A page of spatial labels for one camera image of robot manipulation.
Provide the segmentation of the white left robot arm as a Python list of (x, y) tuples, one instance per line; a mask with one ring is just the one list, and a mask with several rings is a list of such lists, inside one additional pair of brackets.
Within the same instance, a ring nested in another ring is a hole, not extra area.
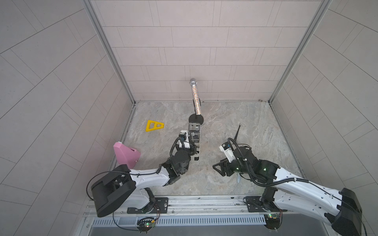
[(97, 216), (108, 216), (121, 206), (151, 211), (156, 200), (150, 188), (174, 184), (196, 154), (197, 146), (184, 142), (171, 147), (170, 157), (157, 169), (140, 171), (122, 164), (109, 171), (90, 187)]

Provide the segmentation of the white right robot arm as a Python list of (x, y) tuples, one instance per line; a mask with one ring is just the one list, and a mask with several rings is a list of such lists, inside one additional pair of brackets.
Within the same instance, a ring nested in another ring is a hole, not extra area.
[(362, 207), (350, 189), (336, 190), (301, 178), (268, 160), (257, 159), (250, 146), (219, 147), (225, 159), (213, 165), (223, 177), (233, 174), (263, 187), (259, 201), (266, 211), (289, 210), (318, 219), (341, 236), (361, 236), (365, 233)]

